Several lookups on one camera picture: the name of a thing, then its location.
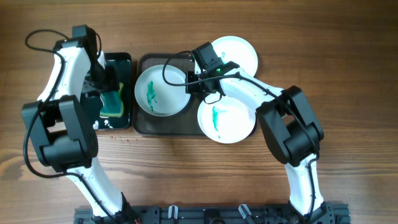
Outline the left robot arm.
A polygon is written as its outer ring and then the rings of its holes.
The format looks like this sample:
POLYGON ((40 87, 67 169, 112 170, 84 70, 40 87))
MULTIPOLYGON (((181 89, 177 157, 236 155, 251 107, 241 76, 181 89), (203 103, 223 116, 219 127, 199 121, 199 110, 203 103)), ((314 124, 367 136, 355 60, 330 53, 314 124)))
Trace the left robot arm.
POLYGON ((21 111, 27 168, 43 179, 68 177, 78 187, 91 207, 78 211, 75 223, 140 223, 102 168, 95 129, 80 103, 82 94, 95 95, 103 103, 100 118, 122 117, 119 70, 107 65, 100 36, 87 25, 73 27, 49 53, 55 58, 49 82, 21 111))

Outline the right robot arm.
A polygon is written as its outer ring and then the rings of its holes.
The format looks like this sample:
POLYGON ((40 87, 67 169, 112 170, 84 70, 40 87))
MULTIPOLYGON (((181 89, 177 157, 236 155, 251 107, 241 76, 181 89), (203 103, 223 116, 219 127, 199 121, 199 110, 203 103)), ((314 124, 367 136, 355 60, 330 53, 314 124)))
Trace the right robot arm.
POLYGON ((185 84, 189 93, 218 92, 256 112, 268 149, 285 166, 292 210, 305 223, 317 222, 324 204, 317 177, 324 133, 303 91, 270 86, 234 62, 190 72, 185 84))

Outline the green yellow sponge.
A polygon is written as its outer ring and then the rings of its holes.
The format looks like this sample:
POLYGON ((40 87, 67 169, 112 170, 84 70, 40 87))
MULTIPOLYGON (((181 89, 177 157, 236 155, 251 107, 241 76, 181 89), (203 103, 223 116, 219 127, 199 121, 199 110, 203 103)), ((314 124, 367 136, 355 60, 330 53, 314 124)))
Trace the green yellow sponge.
POLYGON ((100 109, 101 118, 121 117, 124 113, 124 104, 121 98, 121 92, 124 84, 119 84, 119 90, 108 91, 100 94, 103 107, 100 109))

